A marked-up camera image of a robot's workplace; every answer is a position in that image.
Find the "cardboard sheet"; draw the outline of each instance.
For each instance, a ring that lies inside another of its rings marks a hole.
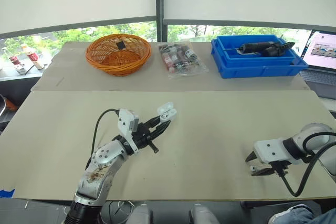
[[[32,92],[0,136],[1,189],[13,197],[71,200],[90,156],[94,126],[108,108],[135,111],[144,122],[174,102],[177,118],[118,171],[108,199],[233,200],[293,198],[276,175],[252,177],[244,162],[253,143],[290,137],[312,122],[336,128],[312,91]],[[118,135],[106,114],[96,144]],[[296,189],[306,165],[291,165]],[[335,197],[316,164],[300,198]]]
[[[32,90],[48,91],[220,91],[220,90],[309,90],[303,79],[259,77],[222,79],[211,55],[210,42],[194,42],[194,51],[209,72],[192,77],[169,79],[156,42],[152,56],[137,72],[111,76],[89,65],[85,59],[88,42],[68,42],[55,55],[48,69]]]

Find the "blue storage bin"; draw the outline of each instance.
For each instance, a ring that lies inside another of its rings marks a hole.
[[[295,76],[308,65],[299,56],[295,56],[292,65],[282,66],[251,66],[251,67],[228,67],[219,54],[220,48],[216,40],[212,40],[212,52],[218,70],[222,78],[245,78],[266,76]]]
[[[237,50],[224,51],[225,49],[238,48],[244,43],[266,41],[285,43],[283,39],[277,38],[275,35],[218,36],[216,43],[219,45],[219,54],[223,57],[227,67],[289,65],[295,59],[296,53],[291,49],[280,57],[261,57],[260,54],[241,55]]]

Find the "wicker basket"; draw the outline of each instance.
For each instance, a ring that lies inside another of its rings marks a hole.
[[[95,68],[114,76],[136,72],[151,56],[151,45],[129,34],[101,37],[86,49],[86,60]]]

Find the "laptop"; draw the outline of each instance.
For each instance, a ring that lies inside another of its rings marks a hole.
[[[336,33],[312,30],[301,58],[309,65],[300,75],[310,89],[336,100]]]

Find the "plastic bag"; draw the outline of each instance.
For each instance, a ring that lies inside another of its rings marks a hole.
[[[176,43],[160,43],[159,51],[171,78],[193,76],[209,71],[197,57],[188,40]]]

